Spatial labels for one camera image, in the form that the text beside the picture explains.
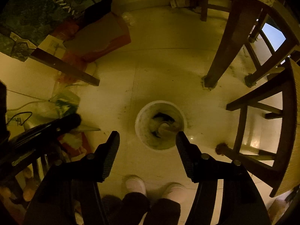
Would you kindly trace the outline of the dark wooden chair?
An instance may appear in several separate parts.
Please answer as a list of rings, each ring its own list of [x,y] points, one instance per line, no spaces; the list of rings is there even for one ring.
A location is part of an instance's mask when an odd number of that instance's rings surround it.
[[[230,102],[239,110],[234,145],[215,152],[239,160],[247,171],[271,187],[270,197],[299,185],[299,65],[287,58],[274,78]]]

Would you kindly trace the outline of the white slipper foot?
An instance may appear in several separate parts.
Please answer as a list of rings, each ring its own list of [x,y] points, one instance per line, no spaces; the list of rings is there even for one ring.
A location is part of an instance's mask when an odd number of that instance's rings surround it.
[[[179,183],[173,183],[170,184],[167,187],[167,189],[164,191],[162,198],[181,204],[182,202],[185,201],[186,196],[187,196],[186,188]]]
[[[125,181],[125,187],[128,193],[140,193],[146,196],[146,187],[141,178],[138,176],[130,176]]]

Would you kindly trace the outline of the small white tube bottle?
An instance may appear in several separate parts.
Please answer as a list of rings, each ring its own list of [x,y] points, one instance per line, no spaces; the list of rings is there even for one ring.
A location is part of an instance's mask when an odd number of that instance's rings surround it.
[[[163,122],[158,128],[158,132],[160,134],[178,133],[182,129],[183,129],[183,127],[178,123]]]

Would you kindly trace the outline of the left white slipper foot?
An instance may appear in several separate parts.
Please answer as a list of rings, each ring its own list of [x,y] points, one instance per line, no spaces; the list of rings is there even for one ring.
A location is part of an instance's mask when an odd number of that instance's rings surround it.
[[[128,193],[140,193],[146,196],[146,187],[141,178],[138,176],[130,176],[125,181],[125,187]]]

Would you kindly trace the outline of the white plastic trash bin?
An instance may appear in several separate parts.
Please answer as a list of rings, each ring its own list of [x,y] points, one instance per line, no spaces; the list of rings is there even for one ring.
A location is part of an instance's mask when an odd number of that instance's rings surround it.
[[[176,135],[187,126],[185,115],[172,102],[156,100],[137,114],[135,134],[149,149],[166,151],[176,145]]]

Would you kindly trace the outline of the right white slipper foot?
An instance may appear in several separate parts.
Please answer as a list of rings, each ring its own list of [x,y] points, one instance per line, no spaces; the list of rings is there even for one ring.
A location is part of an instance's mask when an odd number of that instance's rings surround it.
[[[186,196],[187,196],[186,188],[179,183],[173,183],[170,184],[167,187],[167,189],[164,191],[162,198],[181,204],[182,202],[185,201]]]

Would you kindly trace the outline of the patchwork patterned tablecloth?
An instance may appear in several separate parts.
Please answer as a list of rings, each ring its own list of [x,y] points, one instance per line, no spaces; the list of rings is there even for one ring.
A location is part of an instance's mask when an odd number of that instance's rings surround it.
[[[112,0],[1,0],[1,53],[26,61],[65,21],[80,28],[110,12]]]

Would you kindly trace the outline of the red plastic bag on floor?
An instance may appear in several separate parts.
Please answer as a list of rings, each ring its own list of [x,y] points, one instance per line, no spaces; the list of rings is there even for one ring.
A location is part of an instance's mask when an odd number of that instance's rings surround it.
[[[51,35],[62,40],[66,48],[61,60],[80,71],[85,71],[88,64],[131,43],[126,22],[113,12],[84,28],[73,21],[65,21]]]

